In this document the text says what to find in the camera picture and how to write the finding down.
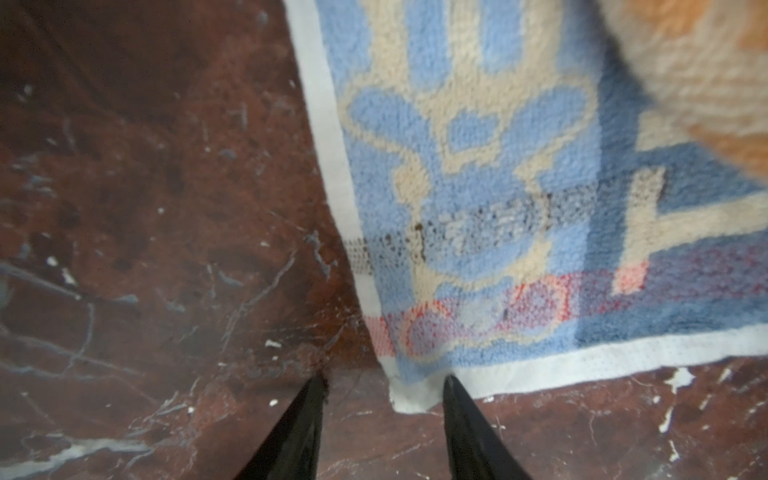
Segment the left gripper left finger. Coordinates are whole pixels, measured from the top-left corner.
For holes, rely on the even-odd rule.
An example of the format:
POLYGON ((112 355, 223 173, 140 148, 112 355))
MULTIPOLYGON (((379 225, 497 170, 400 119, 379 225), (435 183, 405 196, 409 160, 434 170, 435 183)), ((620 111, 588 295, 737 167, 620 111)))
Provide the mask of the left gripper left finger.
POLYGON ((236 480, 309 479, 317 476, 327 382, 321 373, 301 388, 236 480))

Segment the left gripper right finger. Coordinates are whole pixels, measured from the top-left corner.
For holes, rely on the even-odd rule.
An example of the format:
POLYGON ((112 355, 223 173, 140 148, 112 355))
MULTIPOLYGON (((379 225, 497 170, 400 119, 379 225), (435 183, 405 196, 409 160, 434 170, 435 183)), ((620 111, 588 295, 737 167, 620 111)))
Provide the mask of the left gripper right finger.
POLYGON ((443 384, 443 410, 453 479, 532 480, 454 375, 443 384))

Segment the striped multicolour rabbit towel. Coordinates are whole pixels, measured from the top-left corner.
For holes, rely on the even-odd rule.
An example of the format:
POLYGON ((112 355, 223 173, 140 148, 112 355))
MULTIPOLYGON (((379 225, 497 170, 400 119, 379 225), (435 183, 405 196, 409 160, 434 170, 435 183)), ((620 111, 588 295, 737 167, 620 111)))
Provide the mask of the striped multicolour rabbit towel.
POLYGON ((767 352, 762 1, 289 1, 392 407, 767 352))

